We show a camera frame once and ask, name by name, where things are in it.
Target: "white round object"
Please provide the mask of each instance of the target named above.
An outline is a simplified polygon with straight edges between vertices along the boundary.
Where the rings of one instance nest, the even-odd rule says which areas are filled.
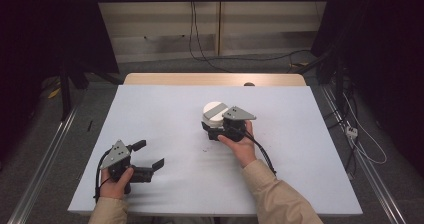
[[[203,107],[203,122],[212,127],[221,127],[224,122],[222,114],[228,111],[227,105],[222,102],[209,102]]]

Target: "white board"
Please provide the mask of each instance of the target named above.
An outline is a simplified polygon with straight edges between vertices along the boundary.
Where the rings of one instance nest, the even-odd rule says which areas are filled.
[[[139,215],[255,215],[254,199],[231,151],[202,129],[203,106],[221,101],[257,117],[254,135],[277,171],[321,215],[362,214],[309,87],[120,86],[69,211],[90,214],[102,154],[121,139],[142,139],[132,164],[165,158],[151,183],[131,184]],[[257,157],[263,159],[257,150]]]

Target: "white cable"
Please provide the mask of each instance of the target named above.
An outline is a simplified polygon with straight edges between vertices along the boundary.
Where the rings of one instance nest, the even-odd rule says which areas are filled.
[[[350,111],[352,112],[353,118],[355,118],[356,122],[358,123],[359,127],[361,127],[361,129],[371,138],[371,140],[374,141],[374,143],[377,145],[377,147],[381,150],[381,152],[384,155],[384,161],[376,161],[374,159],[372,159],[371,157],[369,157],[364,151],[362,151],[356,144],[355,141],[350,138],[352,140],[352,144],[358,149],[359,153],[361,153],[363,156],[365,156],[368,160],[370,160],[371,162],[374,162],[376,164],[384,164],[387,162],[387,155],[384,152],[383,148],[381,148],[381,146],[378,144],[378,142],[365,130],[365,128],[361,125],[361,123],[358,121],[358,119],[356,118],[355,112],[352,109],[352,106],[350,105],[349,100],[347,99],[346,95],[343,93],[344,98],[346,99],[347,105],[349,106]]]

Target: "beige sleeve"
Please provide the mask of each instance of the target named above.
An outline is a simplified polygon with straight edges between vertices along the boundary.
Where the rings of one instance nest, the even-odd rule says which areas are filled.
[[[125,224],[128,206],[123,200],[100,197],[89,224]]]
[[[322,223],[309,202],[289,184],[278,180],[261,160],[247,165],[243,176],[255,197],[260,224]]]

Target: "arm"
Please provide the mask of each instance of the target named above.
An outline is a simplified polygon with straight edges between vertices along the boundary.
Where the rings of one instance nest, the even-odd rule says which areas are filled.
[[[246,121],[246,129],[253,134],[250,121]],[[225,136],[218,139],[233,151],[243,168],[243,177],[256,200],[259,223],[322,223],[300,193],[278,180],[261,160],[256,159],[252,141],[243,138],[235,143]]]
[[[118,182],[109,179],[109,171],[102,170],[100,198],[91,213],[89,224],[124,224],[127,223],[127,204],[122,200],[125,185],[129,182],[134,169],[128,168]]]

